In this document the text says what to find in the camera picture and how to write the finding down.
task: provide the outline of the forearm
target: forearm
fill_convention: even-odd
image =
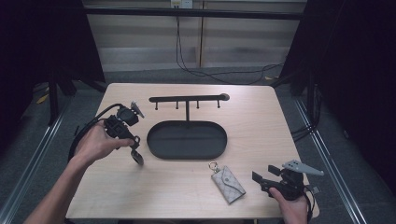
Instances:
[[[89,164],[73,158],[51,191],[24,223],[63,223],[68,207]]]

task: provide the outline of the human arm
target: human arm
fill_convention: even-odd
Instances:
[[[108,136],[104,123],[99,121],[79,141],[75,156],[24,223],[63,223],[68,207],[88,167],[109,155],[114,148],[133,144],[132,139],[115,139]]]
[[[270,188],[270,193],[279,203],[285,224],[307,223],[307,201],[301,196],[294,201],[287,201],[276,188]]]

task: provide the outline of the keychain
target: keychain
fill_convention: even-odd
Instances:
[[[218,163],[212,161],[209,163],[209,168],[215,172],[212,179],[228,203],[232,203],[246,194],[244,188],[227,166],[220,170]]]

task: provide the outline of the wall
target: wall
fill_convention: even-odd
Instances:
[[[86,6],[163,7],[170,1],[84,0]],[[305,1],[193,1],[193,8],[303,12]],[[89,15],[105,72],[177,67],[177,19]],[[283,63],[298,21],[180,18],[188,67],[263,66]]]

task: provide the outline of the card holder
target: card holder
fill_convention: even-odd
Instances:
[[[242,185],[227,166],[224,166],[222,170],[217,168],[214,171],[215,173],[212,175],[212,179],[218,186],[227,203],[233,203],[246,194]]]

